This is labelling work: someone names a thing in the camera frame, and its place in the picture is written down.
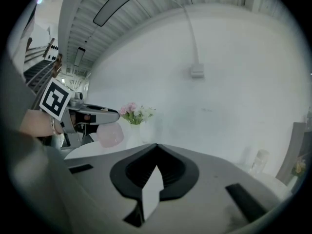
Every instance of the flower bouquet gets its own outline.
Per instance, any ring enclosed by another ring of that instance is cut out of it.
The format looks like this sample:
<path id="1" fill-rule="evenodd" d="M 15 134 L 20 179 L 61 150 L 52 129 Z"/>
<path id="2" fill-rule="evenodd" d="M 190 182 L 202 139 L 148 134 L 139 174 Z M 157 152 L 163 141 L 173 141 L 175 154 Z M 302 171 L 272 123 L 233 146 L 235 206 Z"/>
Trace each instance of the flower bouquet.
<path id="1" fill-rule="evenodd" d="M 301 177 L 306 171 L 306 162 L 305 160 L 298 160 L 295 167 L 292 169 L 292 175 Z"/>
<path id="2" fill-rule="evenodd" d="M 137 107 L 134 102 L 128 103 L 128 105 L 123 106 L 119 114 L 121 117 L 126 119 L 132 125 L 139 125 L 142 122 L 148 120 L 149 117 L 154 115 L 155 109 L 153 108 L 144 108 L 143 106 Z"/>

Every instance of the white table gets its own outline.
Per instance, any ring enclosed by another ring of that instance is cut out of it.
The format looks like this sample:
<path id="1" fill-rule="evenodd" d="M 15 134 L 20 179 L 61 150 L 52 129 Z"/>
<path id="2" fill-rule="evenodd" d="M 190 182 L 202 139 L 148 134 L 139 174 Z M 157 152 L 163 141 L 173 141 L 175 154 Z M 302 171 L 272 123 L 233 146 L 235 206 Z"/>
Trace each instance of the white table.
<path id="1" fill-rule="evenodd" d="M 119 145 L 112 148 L 103 148 L 99 141 L 95 141 L 79 148 L 73 150 L 65 159 L 73 159 L 73 158 L 81 158 L 81 157 L 90 157 L 90 156 L 98 156 L 105 155 L 110 153 L 115 153 L 119 151 L 123 151 L 127 149 L 127 140 L 122 141 Z M 234 164 L 238 168 L 242 169 L 246 173 L 248 173 L 250 166 Z M 267 188 L 269 188 L 281 201 L 284 201 L 288 197 L 292 195 L 291 191 L 277 178 L 266 174 L 259 173 L 255 177 L 258 181 L 264 184 Z"/>

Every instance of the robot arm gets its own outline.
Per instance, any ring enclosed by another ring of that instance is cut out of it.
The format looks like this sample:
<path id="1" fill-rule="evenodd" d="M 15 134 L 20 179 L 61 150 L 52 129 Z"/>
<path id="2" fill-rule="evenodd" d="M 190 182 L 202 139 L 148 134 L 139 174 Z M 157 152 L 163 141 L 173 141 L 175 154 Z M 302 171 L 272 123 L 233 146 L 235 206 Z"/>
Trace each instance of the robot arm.
<path id="1" fill-rule="evenodd" d="M 71 114 L 76 114 L 75 124 L 72 122 Z M 90 133 L 95 133 L 99 125 L 117 120 L 119 120 L 119 113 L 116 110 L 84 104 L 82 93 L 76 92 L 75 97 L 69 100 L 60 121 L 65 136 L 61 149 L 74 149 L 81 146 L 78 132 L 83 133 L 83 138 L 85 138 Z"/>

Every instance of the pink flower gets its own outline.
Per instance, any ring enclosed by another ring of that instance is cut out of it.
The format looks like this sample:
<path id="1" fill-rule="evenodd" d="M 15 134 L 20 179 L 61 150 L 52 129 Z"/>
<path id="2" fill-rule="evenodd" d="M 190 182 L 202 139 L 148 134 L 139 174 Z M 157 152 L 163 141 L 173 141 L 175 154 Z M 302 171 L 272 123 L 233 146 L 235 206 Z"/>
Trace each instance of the pink flower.
<path id="1" fill-rule="evenodd" d="M 131 113 L 137 108 L 137 105 L 134 102 L 131 102 L 127 105 L 127 112 Z"/>
<path id="2" fill-rule="evenodd" d="M 125 106 L 123 106 L 120 111 L 119 111 L 120 115 L 125 115 L 127 113 L 127 109 Z"/>

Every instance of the railing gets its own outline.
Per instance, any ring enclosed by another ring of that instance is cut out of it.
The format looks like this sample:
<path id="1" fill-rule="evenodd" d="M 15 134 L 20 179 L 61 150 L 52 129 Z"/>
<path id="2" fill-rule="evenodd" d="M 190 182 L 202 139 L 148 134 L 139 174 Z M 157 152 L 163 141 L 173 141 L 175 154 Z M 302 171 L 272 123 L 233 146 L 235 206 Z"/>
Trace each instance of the railing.
<path id="1" fill-rule="evenodd" d="M 49 63 L 49 64 L 46 65 L 43 69 L 41 69 L 38 73 L 36 73 L 35 76 L 32 77 L 32 78 L 30 79 L 30 81 L 29 81 L 26 85 L 29 87 L 29 86 L 34 82 L 34 80 L 35 80 L 43 71 L 47 70 L 49 67 L 51 67 L 51 70 L 52 70 L 52 69 L 53 69 L 53 63 L 54 63 L 54 62 Z"/>
<path id="2" fill-rule="evenodd" d="M 34 54 L 38 54 L 38 53 L 44 52 L 44 51 L 45 51 L 45 49 L 41 49 L 41 50 L 39 50 L 39 51 L 36 51 L 36 52 L 32 52 L 32 53 L 30 53 L 30 54 L 27 54 L 27 55 L 25 55 L 25 57 L 29 57 L 29 56 L 32 56 L 32 55 L 34 55 Z"/>
<path id="3" fill-rule="evenodd" d="M 31 86 L 31 84 L 33 84 L 33 82 L 35 81 L 36 77 L 38 77 L 38 75 L 40 75 L 44 70 L 48 70 L 48 72 L 43 77 L 41 77 L 41 79 L 33 88 L 33 91 L 35 92 L 38 86 L 41 84 L 41 87 L 36 92 L 36 98 L 32 106 L 32 109 L 35 109 L 35 110 L 39 109 L 39 103 L 40 103 L 40 100 L 44 93 L 45 88 L 47 87 L 52 77 L 55 78 L 56 76 L 58 76 L 61 70 L 61 66 L 62 66 L 62 55 L 58 54 L 57 59 L 54 62 L 51 62 L 47 66 L 45 66 L 34 77 L 32 77 L 31 80 L 27 83 L 27 86 Z"/>
<path id="4" fill-rule="evenodd" d="M 41 52 L 39 55 L 36 55 L 36 56 L 34 56 L 34 57 L 31 57 L 31 58 L 25 60 L 24 63 L 27 63 L 27 62 L 29 62 L 30 60 L 36 59 L 37 57 L 42 57 L 42 55 L 44 54 L 44 51 L 45 51 L 44 49 L 43 49 L 42 51 L 39 51 L 39 52 Z"/>
<path id="5" fill-rule="evenodd" d="M 50 48 L 51 48 L 51 46 L 52 46 L 52 44 L 53 44 L 53 42 L 54 42 L 54 38 L 52 38 L 51 39 L 51 41 L 48 43 L 48 46 L 47 46 L 47 48 L 46 48 L 46 50 L 44 51 L 44 54 L 43 54 L 43 56 L 42 57 L 46 57 L 47 56 L 47 54 L 48 54 L 48 52 L 49 52 L 49 50 L 50 50 Z"/>
<path id="6" fill-rule="evenodd" d="M 41 46 L 41 47 L 36 47 L 36 48 L 29 48 L 29 49 L 27 49 L 27 51 L 29 51 L 29 50 L 34 50 L 34 49 L 42 49 L 42 48 L 46 48 L 47 46 Z"/>

